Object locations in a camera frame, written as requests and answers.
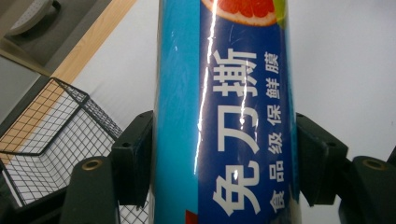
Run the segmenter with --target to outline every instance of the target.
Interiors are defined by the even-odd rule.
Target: white chinese characters
[[[247,186],[255,186],[260,181],[259,164],[251,161],[248,167],[253,169],[253,177],[244,177],[244,166],[227,165],[225,179],[218,176],[216,180],[216,191],[213,193],[213,200],[217,202],[230,216],[234,210],[245,210],[245,197],[253,205],[254,212],[258,214],[261,209],[254,193]],[[237,194],[237,200],[233,200],[233,194]]]
[[[280,93],[279,93],[279,83],[277,82],[276,78],[267,78],[265,79],[267,81],[266,87],[267,87],[267,93],[265,93],[269,98],[275,98],[275,99],[280,99]]]
[[[273,53],[265,52],[265,70],[279,73],[279,64],[277,63],[277,55]]]
[[[280,105],[268,105],[267,106],[268,122],[270,122],[273,126],[282,123],[282,120],[280,118],[281,113],[282,112],[280,111]]]
[[[276,193],[276,191],[274,190],[270,204],[272,205],[275,213],[277,213],[277,210],[285,208],[285,200],[283,199],[284,194],[285,194],[284,191],[280,191],[279,193]]]
[[[248,92],[252,96],[257,96],[255,87],[257,80],[250,76],[256,64],[247,60],[256,59],[255,53],[228,49],[228,58],[226,59],[221,59],[217,50],[213,55],[218,65],[214,68],[213,80],[221,83],[221,85],[215,85],[213,91],[220,91],[222,96],[228,96],[229,92],[235,92],[239,97]]]
[[[282,133],[270,133],[268,135],[268,150],[273,154],[282,153]]]
[[[270,179],[276,182],[283,182],[283,161],[277,161],[276,164],[270,164]]]
[[[224,151],[224,142],[225,142],[225,137],[235,137],[238,138],[248,144],[248,146],[253,150],[254,153],[256,153],[259,150],[259,146],[257,145],[257,142],[249,136],[247,133],[244,133],[240,130],[237,129],[232,129],[232,128],[226,128],[225,127],[225,114],[237,114],[240,115],[242,109],[244,109],[244,114],[251,116],[252,118],[252,127],[255,127],[257,122],[258,122],[258,115],[256,110],[246,107],[242,108],[241,106],[238,105],[219,105],[219,115],[218,115],[218,123],[219,123],[219,147],[218,151]]]

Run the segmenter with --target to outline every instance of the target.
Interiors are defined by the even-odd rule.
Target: gray surface
[[[39,76],[36,72],[0,57],[0,123]]]
[[[111,0],[58,0],[44,19],[22,35],[7,36],[53,72],[84,36]]]

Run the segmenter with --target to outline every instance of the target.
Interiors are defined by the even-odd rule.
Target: blue packaging
[[[300,223],[284,0],[163,0],[150,222]]]

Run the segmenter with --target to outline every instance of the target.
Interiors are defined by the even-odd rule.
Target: wooden frame
[[[112,0],[52,77],[72,83],[135,2],[136,0]]]

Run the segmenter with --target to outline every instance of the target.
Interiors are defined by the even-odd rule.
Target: screw hole
[[[95,170],[97,169],[99,166],[102,165],[102,161],[101,160],[90,160],[90,161],[86,161],[83,165],[82,165],[82,169],[86,170],[86,171],[91,171],[91,170]]]
[[[384,171],[387,169],[387,166],[380,161],[375,161],[375,160],[364,160],[363,164],[367,167],[370,167],[374,170],[379,170],[379,171]]]

